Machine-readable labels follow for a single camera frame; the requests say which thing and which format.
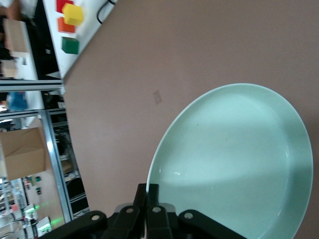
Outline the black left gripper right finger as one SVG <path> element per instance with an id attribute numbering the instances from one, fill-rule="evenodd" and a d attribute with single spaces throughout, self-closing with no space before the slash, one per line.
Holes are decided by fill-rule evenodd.
<path id="1" fill-rule="evenodd" d="M 243 239 L 229 229 L 196 210 L 177 214 L 171 204 L 159 203 L 158 184 L 150 184 L 147 192 L 148 239 Z"/>

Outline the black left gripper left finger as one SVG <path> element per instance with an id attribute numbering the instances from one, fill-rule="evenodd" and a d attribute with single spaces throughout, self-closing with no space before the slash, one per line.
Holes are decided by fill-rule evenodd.
<path id="1" fill-rule="evenodd" d="M 121 205 L 107 217 L 91 211 L 49 233 L 51 239 L 137 239 L 143 233 L 146 184 L 139 184 L 132 204 Z"/>

